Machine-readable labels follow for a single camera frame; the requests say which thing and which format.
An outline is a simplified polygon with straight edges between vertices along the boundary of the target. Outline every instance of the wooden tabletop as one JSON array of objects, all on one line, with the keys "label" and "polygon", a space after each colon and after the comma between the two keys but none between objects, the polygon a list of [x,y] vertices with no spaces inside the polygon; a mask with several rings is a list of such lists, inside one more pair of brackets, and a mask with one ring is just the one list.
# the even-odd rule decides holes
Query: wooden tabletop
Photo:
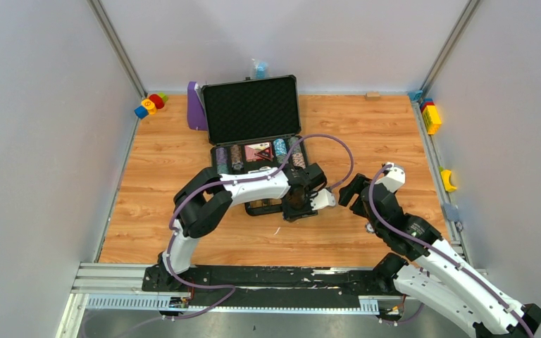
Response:
[{"label": "wooden tabletop", "polygon": [[[342,139],[355,157],[355,173],[373,176],[392,161],[406,171],[397,198],[407,213],[425,218],[448,238],[416,119],[407,96],[300,96],[302,135],[326,133]],[[170,96],[166,107],[140,122],[109,225],[102,263],[154,263],[169,240],[173,197],[211,165],[205,132],[187,127],[186,96]],[[343,178],[346,151],[329,139],[306,140],[329,184]],[[195,264],[375,266],[389,249],[366,233],[363,218],[337,206],[315,217],[287,223],[280,214],[255,218],[242,206],[203,237]]]}]

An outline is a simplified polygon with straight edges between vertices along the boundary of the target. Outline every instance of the black foam lining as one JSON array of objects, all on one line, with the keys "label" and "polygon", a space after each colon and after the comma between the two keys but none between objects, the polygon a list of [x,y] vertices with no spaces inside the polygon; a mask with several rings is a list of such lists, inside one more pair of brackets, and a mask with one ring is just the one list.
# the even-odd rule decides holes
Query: black foam lining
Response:
[{"label": "black foam lining", "polygon": [[295,76],[202,87],[212,144],[301,132]]}]

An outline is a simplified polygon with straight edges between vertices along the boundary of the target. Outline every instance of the purple cable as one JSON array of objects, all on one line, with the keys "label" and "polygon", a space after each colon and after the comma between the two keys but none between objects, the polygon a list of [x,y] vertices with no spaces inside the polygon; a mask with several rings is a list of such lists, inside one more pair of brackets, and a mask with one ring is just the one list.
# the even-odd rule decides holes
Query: purple cable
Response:
[{"label": "purple cable", "polygon": [[259,180],[266,180],[268,176],[275,177],[278,173],[281,173],[283,168],[287,165],[287,162],[289,162],[289,158],[292,155],[292,152],[294,151],[295,147],[298,144],[302,143],[305,139],[309,139],[311,137],[326,137],[328,139],[332,139],[332,140],[338,142],[339,144],[341,144],[345,148],[345,150],[347,150],[347,153],[349,154],[349,161],[350,161],[349,172],[347,173],[347,175],[345,175],[345,177],[343,177],[342,180],[340,180],[337,183],[331,185],[328,189],[334,189],[334,188],[338,187],[340,184],[345,182],[349,178],[349,176],[351,176],[352,173],[354,172],[354,155],[352,154],[352,151],[349,149],[349,147],[343,141],[341,141],[340,139],[338,139],[338,138],[336,138],[334,136],[331,136],[331,135],[328,135],[328,134],[310,134],[310,135],[306,135],[306,136],[302,137],[301,139],[297,140],[297,142],[295,142],[293,144],[293,146],[287,152],[287,155],[283,159],[283,162],[281,163],[281,165],[279,166],[279,168],[275,172],[273,172],[273,173],[271,173],[269,175],[263,175],[263,176],[258,176],[258,177],[242,178],[240,180],[232,180],[232,181],[217,181],[217,182],[212,182],[212,183],[205,184],[202,187],[194,190],[190,195],[188,195],[187,198],[185,200],[183,200],[183,202],[181,202],[180,205],[175,209],[175,212],[173,212],[173,215],[171,216],[171,219],[169,220],[169,229],[171,229],[173,231],[173,233],[171,235],[171,238],[169,240],[169,245],[168,245],[167,250],[166,250],[166,261],[167,261],[166,266],[167,266],[168,272],[176,280],[178,280],[182,284],[187,285],[189,287],[196,287],[196,288],[199,288],[199,289],[231,289],[231,291],[229,291],[229,293],[226,294],[223,298],[219,299],[217,302],[210,305],[208,308],[205,308],[204,310],[198,311],[196,313],[190,313],[189,315],[172,317],[171,319],[174,319],[174,320],[189,319],[189,318],[197,317],[198,315],[205,314],[205,313],[209,312],[210,310],[212,310],[213,308],[215,308],[216,306],[218,306],[219,304],[223,303],[227,298],[229,298],[235,292],[235,285],[228,285],[228,284],[227,285],[200,285],[200,284],[195,284],[195,283],[191,283],[191,282],[188,282],[187,280],[182,279],[181,277],[179,277],[179,275],[177,273],[175,273],[175,271],[173,271],[173,267],[171,266],[170,253],[171,253],[171,247],[173,246],[173,242],[175,241],[175,236],[176,236],[176,234],[178,233],[178,230],[179,230],[178,228],[173,227],[173,223],[175,223],[175,220],[179,216],[179,213],[181,212],[181,210],[196,195],[198,195],[201,192],[203,192],[203,191],[205,191],[207,189],[210,189],[212,187],[216,187],[218,185],[224,185],[224,184],[248,183],[248,182],[255,182],[255,181],[259,181]]},{"label": "purple cable", "polygon": [[[374,215],[376,216],[376,218],[385,226],[387,227],[387,229],[393,231],[394,233],[398,234],[399,236],[405,238],[405,239],[409,239],[415,243],[418,243],[422,246],[424,246],[425,248],[429,249],[429,250],[432,250],[434,251],[436,254],[438,254],[439,256],[443,257],[444,259],[446,259],[447,261],[449,261],[451,264],[453,264],[455,266],[455,268],[457,270],[460,270],[461,268],[461,271],[463,271],[464,273],[466,273],[468,276],[470,276],[473,280],[475,280],[482,288],[484,288],[484,290],[486,290],[489,294],[491,294],[501,305],[503,305],[503,307],[507,310],[509,310],[509,304],[503,300],[503,298],[501,298],[501,296],[498,295],[497,292],[495,292],[493,289],[491,289],[488,285],[486,285],[486,283],[484,283],[480,278],[478,278],[478,276],[474,275],[470,270],[466,269],[466,268],[462,268],[461,267],[461,264],[460,263],[457,263],[453,258],[449,257],[447,254],[445,254],[444,252],[440,251],[439,249],[435,248],[434,246],[430,245],[429,243],[426,243],[425,241],[422,241],[421,239],[417,239],[415,238],[414,236],[411,236],[410,234],[407,234],[405,232],[402,232],[401,230],[397,229],[396,227],[392,226],[391,224],[389,224],[382,216],[380,216],[380,214],[378,213],[378,211],[376,210],[376,206],[374,205],[374,200],[372,199],[372,195],[373,195],[373,190],[374,190],[374,184],[376,183],[376,180],[378,180],[378,177],[380,176],[380,174],[382,174],[383,172],[385,172],[385,170],[391,168],[391,165],[385,165],[383,166],[377,173],[376,175],[374,175],[372,181],[370,182],[370,187],[368,188],[368,195],[370,195],[370,198],[368,198],[368,200],[370,201],[370,208],[372,209],[372,212],[374,213]],[[512,310],[511,311],[511,315],[517,319],[518,323],[521,325],[521,327],[523,327],[523,329],[528,333],[528,337],[530,338],[534,338],[534,334],[532,333],[532,331],[530,330],[530,328],[528,327],[528,324],[526,324],[526,322],[522,319],[522,317],[515,311],[515,310]]]}]

